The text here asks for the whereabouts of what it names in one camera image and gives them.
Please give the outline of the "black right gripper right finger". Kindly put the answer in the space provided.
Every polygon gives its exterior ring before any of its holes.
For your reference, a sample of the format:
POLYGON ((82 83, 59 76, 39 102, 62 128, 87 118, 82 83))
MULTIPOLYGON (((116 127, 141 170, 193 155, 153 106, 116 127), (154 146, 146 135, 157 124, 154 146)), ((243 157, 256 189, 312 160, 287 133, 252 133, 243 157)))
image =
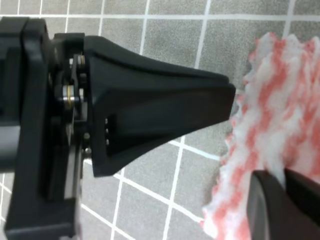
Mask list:
POLYGON ((286 169, 286 192, 294 204, 314 223, 320 222, 320 184, 286 169))

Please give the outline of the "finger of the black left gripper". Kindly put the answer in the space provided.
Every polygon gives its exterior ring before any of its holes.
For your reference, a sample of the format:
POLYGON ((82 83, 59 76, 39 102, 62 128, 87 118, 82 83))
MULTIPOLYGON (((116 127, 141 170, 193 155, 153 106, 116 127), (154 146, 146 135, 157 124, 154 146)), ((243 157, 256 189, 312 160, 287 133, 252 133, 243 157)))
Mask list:
POLYGON ((236 88, 225 75, 157 61, 101 36, 86 36, 83 52, 95 177, 230 118, 236 88))

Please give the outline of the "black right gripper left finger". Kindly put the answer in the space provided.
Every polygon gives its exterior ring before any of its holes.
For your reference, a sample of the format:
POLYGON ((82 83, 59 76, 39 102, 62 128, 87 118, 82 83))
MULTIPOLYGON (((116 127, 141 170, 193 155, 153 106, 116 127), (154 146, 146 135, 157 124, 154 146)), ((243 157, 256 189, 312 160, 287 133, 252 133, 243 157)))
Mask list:
POLYGON ((291 200, 286 188, 267 171, 251 175, 246 208, 253 240, 318 240, 320 222, 313 222, 291 200))

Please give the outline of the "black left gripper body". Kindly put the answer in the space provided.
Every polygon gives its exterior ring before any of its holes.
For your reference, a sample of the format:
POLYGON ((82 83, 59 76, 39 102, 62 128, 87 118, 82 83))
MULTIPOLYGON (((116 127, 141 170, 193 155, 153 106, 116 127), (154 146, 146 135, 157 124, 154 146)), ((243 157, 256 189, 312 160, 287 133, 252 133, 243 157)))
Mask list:
POLYGON ((0 171, 13 172, 9 240, 80 240, 88 61, 83 33, 0 21, 0 171))

